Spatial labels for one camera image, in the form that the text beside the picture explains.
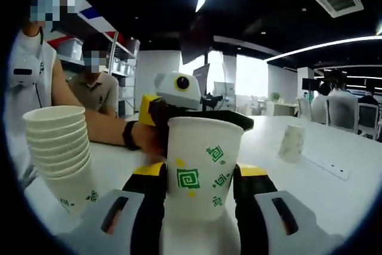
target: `paper cup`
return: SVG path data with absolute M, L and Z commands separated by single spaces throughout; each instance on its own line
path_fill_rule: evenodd
M 80 139 L 85 134 L 87 135 L 88 131 L 86 127 L 83 127 L 78 131 L 75 131 L 70 134 L 66 134 L 65 136 L 61 136 L 61 137 L 54 137 L 52 139 L 33 139 L 31 137 L 27 137 L 26 141 L 28 145 L 32 148 L 50 149 L 50 148 L 55 148 L 57 146 L 64 146 L 69 143 L 72 143 L 75 140 Z
M 68 176 L 51 178 L 42 176 L 47 186 L 61 203 L 73 214 L 81 214 L 85 207 L 98 199 L 98 186 L 91 169 L 91 161 Z
M 305 129 L 301 126 L 287 126 L 278 152 L 278 157 L 285 162 L 297 163 L 301 159 L 305 139 Z
M 229 122 L 179 117 L 168 121 L 169 214 L 212 221 L 226 202 L 243 129 Z
M 73 167 L 84 158 L 89 157 L 89 155 L 89 143 L 87 143 L 87 145 L 82 148 L 80 153 L 70 158 L 63 159 L 62 156 L 57 156 L 59 161 L 56 161 L 56 158 L 52 156 L 50 162 L 42 162 L 39 161 L 39 158 L 32 157 L 32 161 L 39 172 L 53 173 L 55 171 L 61 171 Z
M 31 139 L 52 139 L 74 133 L 84 127 L 86 127 L 86 121 L 82 119 L 74 124 L 60 128 L 53 128 L 51 130 L 27 130 L 26 137 Z
M 70 167 L 67 167 L 63 170 L 55 170 L 51 169 L 51 171 L 45 171 L 43 169 L 39 169 L 39 167 L 36 165 L 37 170 L 39 171 L 39 174 L 46 176 L 46 177 L 63 177 L 63 176 L 68 176 L 72 173 L 76 173 L 78 170 L 80 170 L 89 160 L 91 159 L 91 152 L 88 150 L 87 153 L 85 154 L 85 157 L 81 159 L 81 161 L 73 164 Z
M 78 148 L 58 155 L 38 156 L 32 154 L 32 160 L 41 164 L 58 164 L 78 156 L 86 149 L 89 149 L 89 141 L 84 141 L 83 144 L 81 144 Z
M 27 130 L 50 130 L 65 127 L 85 119 L 85 108 L 53 106 L 31 110 L 23 115 Z
M 33 146 L 29 146 L 29 150 L 32 156 L 54 156 L 76 149 L 80 147 L 80 145 L 83 145 L 85 142 L 89 142 L 88 134 L 84 134 L 74 142 L 63 146 L 57 146 L 49 149 L 38 149 L 34 148 Z

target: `ceiling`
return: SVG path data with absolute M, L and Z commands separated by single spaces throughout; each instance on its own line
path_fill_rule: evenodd
M 88 0 L 124 37 L 142 50 L 179 49 L 174 35 L 188 30 L 198 0 Z M 375 35 L 382 24 L 382 0 L 361 0 L 364 10 L 332 18 L 315 0 L 206 0 L 198 12 L 214 35 L 257 44 L 277 53 L 360 36 Z M 274 56 L 253 48 L 216 42 L 214 48 L 259 59 Z M 363 41 L 310 50 L 269 62 L 280 67 L 363 65 L 352 75 L 380 76 L 382 41 Z

